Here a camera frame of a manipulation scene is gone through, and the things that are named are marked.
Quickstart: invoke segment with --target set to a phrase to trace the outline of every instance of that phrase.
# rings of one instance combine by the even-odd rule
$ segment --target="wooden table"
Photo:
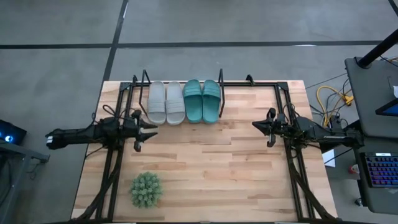
[[[296,111],[312,118],[303,81],[287,82]],[[104,83],[98,119],[109,116],[102,110],[104,104],[116,106],[119,84]],[[147,97],[148,88],[144,88],[145,107]],[[135,109],[139,109],[138,99],[139,88],[135,88]],[[184,121],[178,126],[161,125],[159,134],[143,145],[141,153],[134,151],[134,139],[126,141],[114,222],[297,220],[283,141],[277,137],[275,146],[268,148],[267,137],[251,125],[252,121],[265,119],[270,107],[277,107],[274,89],[226,87],[225,100],[217,124]],[[91,144],[88,153],[97,148],[99,145]],[[308,147],[303,156],[311,190],[336,216],[320,150]],[[98,193],[105,158],[104,149],[85,161],[72,217],[79,216]],[[164,195],[156,208],[138,209],[130,201],[129,187],[132,179],[146,171],[158,174]],[[301,199],[306,213],[303,194]]]

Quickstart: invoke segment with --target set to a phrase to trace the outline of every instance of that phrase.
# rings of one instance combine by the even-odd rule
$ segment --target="computer monitor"
[[[384,116],[398,116],[398,99],[394,99],[388,104],[377,109],[376,114]]]
[[[11,144],[21,145],[26,131],[0,119],[0,139]]]

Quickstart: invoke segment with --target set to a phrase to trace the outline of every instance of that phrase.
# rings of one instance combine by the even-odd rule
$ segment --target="teal slide sandal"
[[[191,123],[201,120],[201,86],[198,80],[189,80],[183,89],[185,111]]]
[[[208,124],[218,121],[221,101],[220,86],[213,80],[206,80],[203,86],[203,120]]]

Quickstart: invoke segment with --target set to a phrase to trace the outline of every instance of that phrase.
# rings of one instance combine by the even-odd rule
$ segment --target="yellow cable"
[[[343,94],[341,94],[341,93],[340,93],[339,91],[337,91],[335,88],[330,87],[330,86],[320,86],[320,87],[318,88],[318,90],[317,90],[317,100],[318,100],[319,105],[320,105],[321,108],[322,108],[323,113],[326,114],[327,111],[325,110],[325,107],[323,106],[323,104],[322,104],[322,102],[321,102],[321,99],[319,98],[319,92],[320,92],[320,90],[323,89],[323,88],[328,88],[329,90],[332,90],[332,91],[334,91],[335,93],[339,94],[341,97],[343,97]],[[323,119],[323,124],[324,124],[324,125],[326,124],[326,121],[328,121],[328,119],[327,119],[327,114],[326,114],[325,118]]]
[[[328,116],[328,115],[325,116],[325,117],[327,117],[327,119],[326,119],[326,121],[323,123],[324,126],[326,126],[326,125],[329,124],[329,120],[330,120],[330,118],[331,118],[332,113],[334,112],[334,110],[336,110],[337,104],[338,104],[338,103],[340,102],[340,100],[342,100],[342,99],[343,99],[343,97],[341,97],[340,99],[338,99],[337,103],[335,104],[335,107],[333,107],[333,109],[330,111],[330,115],[329,115],[329,116]],[[350,101],[348,101],[348,102],[345,102],[345,104],[347,105],[347,104],[351,103],[353,100],[354,100],[354,99],[352,99],[352,100],[350,100]]]

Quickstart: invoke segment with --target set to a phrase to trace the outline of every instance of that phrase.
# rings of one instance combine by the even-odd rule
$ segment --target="green succulent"
[[[162,196],[162,186],[156,174],[145,172],[139,174],[131,182],[131,201],[138,208],[152,208],[156,206],[158,199]]]

